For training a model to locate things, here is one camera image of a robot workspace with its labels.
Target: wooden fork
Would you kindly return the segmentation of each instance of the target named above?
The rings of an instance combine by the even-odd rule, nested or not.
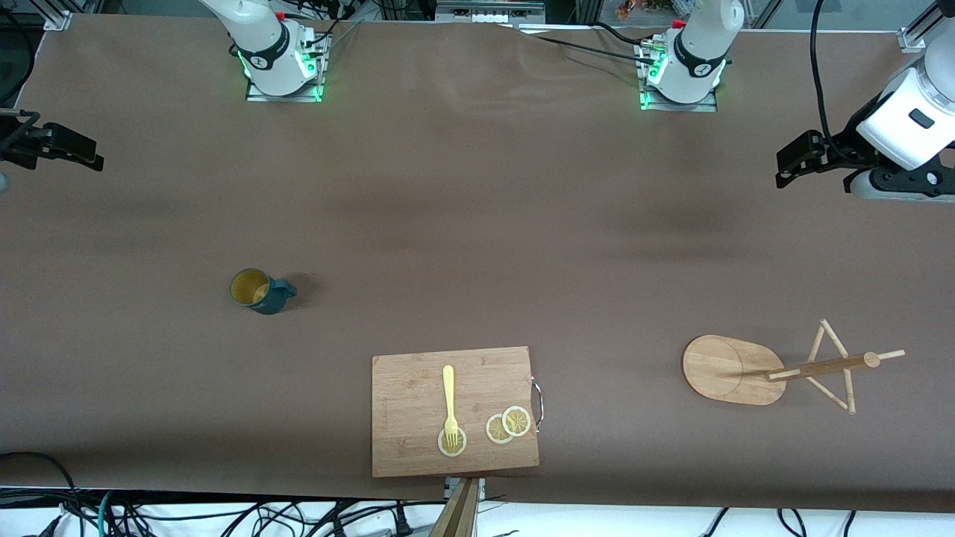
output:
[[[455,419],[455,368],[444,366],[444,402],[448,405],[448,418],[444,420],[444,445],[449,450],[457,449],[457,420]]]

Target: wooden stand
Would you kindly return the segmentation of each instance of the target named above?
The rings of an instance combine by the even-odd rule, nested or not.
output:
[[[816,361],[824,335],[828,335],[836,345],[840,358]],[[905,351],[849,355],[829,322],[821,319],[809,359],[799,367],[783,367],[778,356],[755,343],[721,335],[703,335],[694,339],[684,351],[683,373],[690,387],[703,397],[757,405],[770,404],[779,399],[787,380],[805,378],[835,404],[854,415],[856,394],[852,386],[852,371],[874,369],[883,360],[898,356],[905,356]],[[814,378],[837,373],[842,373],[848,402],[838,398]]]
[[[457,484],[451,499],[441,509],[428,537],[472,537],[478,516],[480,479],[465,478]]]

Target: cutting board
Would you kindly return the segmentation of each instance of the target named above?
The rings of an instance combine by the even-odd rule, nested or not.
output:
[[[441,370],[455,368],[455,418],[467,435],[457,457],[437,449],[447,418]],[[485,433],[488,418],[511,406],[531,408],[527,347],[391,354],[371,359],[371,474],[454,476],[537,466],[537,432],[505,444]]]

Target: blue mug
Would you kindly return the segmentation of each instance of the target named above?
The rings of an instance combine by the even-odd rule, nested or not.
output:
[[[230,291],[237,304],[262,315],[278,313],[296,293],[289,282],[276,280],[257,268],[246,268],[236,274]]]

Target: brown tabletop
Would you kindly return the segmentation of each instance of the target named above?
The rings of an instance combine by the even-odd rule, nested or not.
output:
[[[775,152],[818,125],[805,33],[740,34],[720,111],[693,115],[640,111],[625,60],[492,25],[362,25],[311,105],[246,103],[228,44],[214,19],[47,35],[20,106],[106,169],[2,168],[4,451],[81,486],[439,497],[371,477],[371,357],[527,345],[541,465],[489,495],[955,505],[955,212],[840,173],[775,189]],[[889,33],[819,48],[836,126],[904,61]],[[246,267],[300,296],[236,306]],[[681,376],[704,333],[798,363],[823,316],[850,352],[909,354],[856,375],[854,417],[809,384],[751,407]]]

